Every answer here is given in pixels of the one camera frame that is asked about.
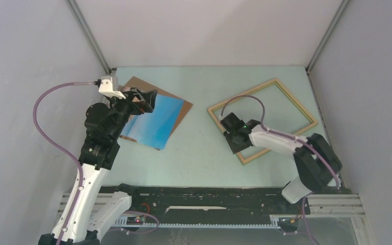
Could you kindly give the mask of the wooden picture frame green edge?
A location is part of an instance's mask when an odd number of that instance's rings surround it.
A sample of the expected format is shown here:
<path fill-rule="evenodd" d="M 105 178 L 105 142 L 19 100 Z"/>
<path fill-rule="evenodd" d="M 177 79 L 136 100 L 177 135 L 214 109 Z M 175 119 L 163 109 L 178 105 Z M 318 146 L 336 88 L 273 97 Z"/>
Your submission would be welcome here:
<path fill-rule="evenodd" d="M 207 109 L 217 128 L 224 132 L 220 123 L 233 112 L 245 123 L 251 119 L 260 121 L 267 128 L 289 134 L 303 135 L 319 125 L 319 120 L 279 79 L 272 79 L 232 96 Z"/>

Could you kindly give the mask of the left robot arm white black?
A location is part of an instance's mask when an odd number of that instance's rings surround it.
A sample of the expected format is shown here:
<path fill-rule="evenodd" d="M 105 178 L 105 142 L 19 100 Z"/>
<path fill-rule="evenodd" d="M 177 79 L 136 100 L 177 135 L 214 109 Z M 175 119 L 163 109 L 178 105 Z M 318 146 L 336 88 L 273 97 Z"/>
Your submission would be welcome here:
<path fill-rule="evenodd" d="M 63 213 L 51 233 L 39 244 L 100 244 L 114 222 L 125 212 L 136 212 L 141 199 L 137 187 L 120 184 L 109 201 L 95 214 L 92 210 L 119 151 L 117 140 L 132 115 L 151 113 L 157 90 L 131 88 L 109 104 L 96 103 L 86 111 L 86 138 L 81 148 L 77 176 Z"/>

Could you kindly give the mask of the blue sea photo print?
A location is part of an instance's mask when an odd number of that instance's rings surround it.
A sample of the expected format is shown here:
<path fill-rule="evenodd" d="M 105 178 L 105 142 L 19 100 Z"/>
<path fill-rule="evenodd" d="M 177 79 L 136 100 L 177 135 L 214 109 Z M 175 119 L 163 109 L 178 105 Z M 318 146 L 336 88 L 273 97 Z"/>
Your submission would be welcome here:
<path fill-rule="evenodd" d="M 143 115 L 132 115 L 119 137 L 163 150 L 183 104 L 183 99 L 157 95 L 154 111 Z"/>

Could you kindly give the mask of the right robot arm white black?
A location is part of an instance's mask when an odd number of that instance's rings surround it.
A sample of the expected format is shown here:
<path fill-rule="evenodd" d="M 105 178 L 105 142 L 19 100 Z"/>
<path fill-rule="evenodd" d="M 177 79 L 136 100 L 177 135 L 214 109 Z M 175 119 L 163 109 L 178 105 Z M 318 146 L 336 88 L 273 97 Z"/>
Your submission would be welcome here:
<path fill-rule="evenodd" d="M 303 197 L 325 187 L 340 188 L 339 172 L 342 164 L 326 139 L 317 133 L 309 137 L 277 131 L 257 120 L 244 122 L 234 113 L 224 117 L 220 124 L 232 153 L 250 147 L 268 149 L 291 157 L 298 176 L 282 189 L 276 205 L 282 213 L 292 212 Z"/>

